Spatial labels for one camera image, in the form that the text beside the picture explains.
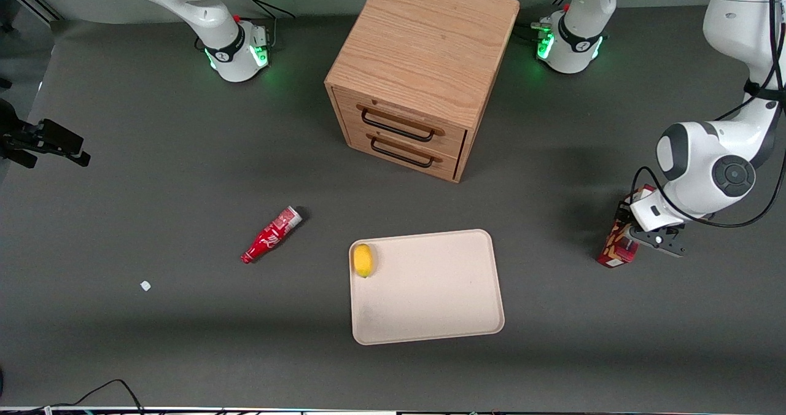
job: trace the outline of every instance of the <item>cabinet top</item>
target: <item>cabinet top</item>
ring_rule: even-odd
[[[473,129],[515,0],[368,0],[325,82]]]

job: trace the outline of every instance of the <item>gray table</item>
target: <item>gray table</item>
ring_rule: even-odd
[[[3,403],[123,378],[150,406],[783,413],[786,200],[744,230],[691,225],[683,259],[593,261],[665,127],[741,98],[703,14],[621,10],[580,76],[513,40],[460,185],[343,143],[322,80],[352,18],[281,21],[272,67],[238,85],[185,24],[62,26],[32,117],[93,161],[43,157],[0,188]],[[758,212],[780,153],[722,219]],[[239,262],[289,204],[311,220]],[[494,237],[502,332],[354,342],[349,245],[463,228]]]

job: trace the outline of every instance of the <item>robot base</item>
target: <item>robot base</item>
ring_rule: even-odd
[[[245,45],[235,54],[231,62],[219,62],[205,51],[210,66],[229,82],[244,82],[268,65],[267,32],[263,26],[255,26],[249,21],[240,21],[239,27],[245,31]]]
[[[564,14],[565,12],[559,10],[559,12],[554,12],[552,15],[540,20],[539,26],[542,28],[539,29],[545,33],[545,37],[538,44],[536,57],[546,62],[554,71],[563,74],[575,74],[584,71],[587,65],[590,65],[590,62],[597,57],[598,48],[600,48],[603,42],[603,37],[595,45],[590,46],[587,51],[574,52],[570,44],[562,39],[558,29],[554,29]]]

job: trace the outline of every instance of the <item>tray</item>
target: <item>tray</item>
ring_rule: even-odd
[[[352,269],[359,244],[374,256],[368,278]],[[349,264],[352,335],[363,345],[494,334],[505,325],[484,230],[362,239]]]

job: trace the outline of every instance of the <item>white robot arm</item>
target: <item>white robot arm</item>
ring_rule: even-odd
[[[782,48],[781,0],[775,7],[777,12],[770,0],[710,1],[704,18],[707,41],[749,67],[744,106],[729,120],[682,122],[663,133],[657,157],[669,182],[662,192],[645,192],[632,203],[641,230],[715,213],[743,199],[755,185],[755,168],[772,153],[784,99],[779,82],[783,59],[772,52],[774,38],[781,44],[776,49]]]
[[[617,0],[573,0],[570,9],[558,10],[532,24],[543,31],[538,58],[565,74],[583,71],[597,56],[601,32],[617,10]]]
[[[147,0],[180,16],[196,32],[219,75],[230,82],[253,77],[268,63],[267,33],[236,21],[219,0]]]

